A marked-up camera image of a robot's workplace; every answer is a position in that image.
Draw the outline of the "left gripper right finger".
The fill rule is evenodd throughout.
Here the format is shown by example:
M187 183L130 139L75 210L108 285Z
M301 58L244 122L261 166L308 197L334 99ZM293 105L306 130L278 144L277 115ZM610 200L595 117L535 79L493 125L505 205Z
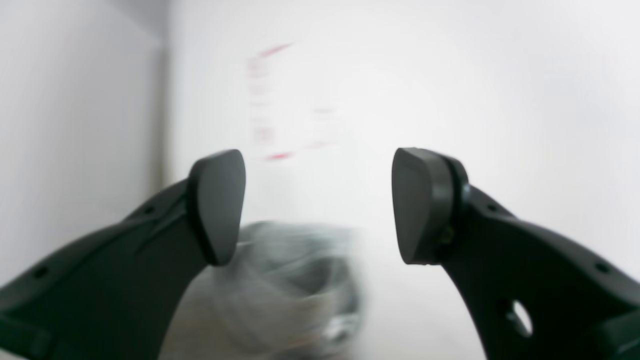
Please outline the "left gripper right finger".
M512 215L454 157L398 148L391 191L403 261L443 267L489 360L639 358L639 283L614 264Z

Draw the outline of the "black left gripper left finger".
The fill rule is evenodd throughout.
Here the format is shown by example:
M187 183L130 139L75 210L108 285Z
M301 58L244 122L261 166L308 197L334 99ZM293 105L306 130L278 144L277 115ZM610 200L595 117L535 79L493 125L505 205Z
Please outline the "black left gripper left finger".
M233 259L242 153L199 159L124 220L67 244L1 289L1 349L28 360L155 360L207 266Z

